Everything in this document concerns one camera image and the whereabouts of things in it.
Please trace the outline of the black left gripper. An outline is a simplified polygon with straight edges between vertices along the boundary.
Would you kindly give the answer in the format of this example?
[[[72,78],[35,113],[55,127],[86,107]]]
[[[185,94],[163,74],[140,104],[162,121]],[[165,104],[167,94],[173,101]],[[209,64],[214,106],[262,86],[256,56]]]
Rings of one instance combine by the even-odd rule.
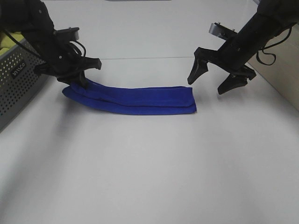
[[[74,82],[86,89],[85,70],[101,69],[99,58],[86,56],[83,45],[36,45],[35,51],[44,63],[35,66],[35,73],[55,77],[59,82]]]

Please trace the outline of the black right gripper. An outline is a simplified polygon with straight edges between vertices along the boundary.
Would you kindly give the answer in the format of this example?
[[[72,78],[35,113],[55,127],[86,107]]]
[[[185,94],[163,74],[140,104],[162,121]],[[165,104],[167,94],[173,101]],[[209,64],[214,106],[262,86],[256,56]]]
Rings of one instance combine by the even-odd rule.
[[[249,36],[236,35],[224,42],[218,50],[198,47],[194,52],[194,63],[188,84],[193,84],[202,74],[208,72],[208,63],[212,63],[230,73],[218,87],[222,95],[232,89],[244,87],[247,79],[252,80],[256,73],[245,64],[256,53],[256,40]]]

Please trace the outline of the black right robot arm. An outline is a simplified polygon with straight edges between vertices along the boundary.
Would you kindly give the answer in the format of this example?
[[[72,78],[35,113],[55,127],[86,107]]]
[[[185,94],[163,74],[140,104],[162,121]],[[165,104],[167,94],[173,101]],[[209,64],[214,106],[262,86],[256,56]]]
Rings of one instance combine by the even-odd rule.
[[[194,52],[194,63],[188,84],[208,71],[208,63],[212,63],[229,73],[229,76],[218,87],[218,93],[224,94],[235,88],[246,86],[256,73],[246,66],[252,56],[264,51],[272,38],[299,22],[299,2],[297,0],[262,0],[256,13],[239,31],[213,23],[209,33],[225,40],[218,50],[197,48]]]

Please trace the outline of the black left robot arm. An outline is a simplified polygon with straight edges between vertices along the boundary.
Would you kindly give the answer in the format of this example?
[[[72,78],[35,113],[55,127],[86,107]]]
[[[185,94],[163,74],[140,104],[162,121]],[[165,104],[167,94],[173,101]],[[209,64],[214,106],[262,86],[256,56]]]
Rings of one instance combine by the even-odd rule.
[[[43,60],[35,73],[49,75],[57,81],[88,86],[87,69],[101,69],[98,58],[86,57],[86,49],[79,49],[79,28],[56,30],[45,3],[41,0],[2,0],[0,2],[0,28],[17,45],[12,33],[20,32],[34,51],[20,45],[25,51]]]

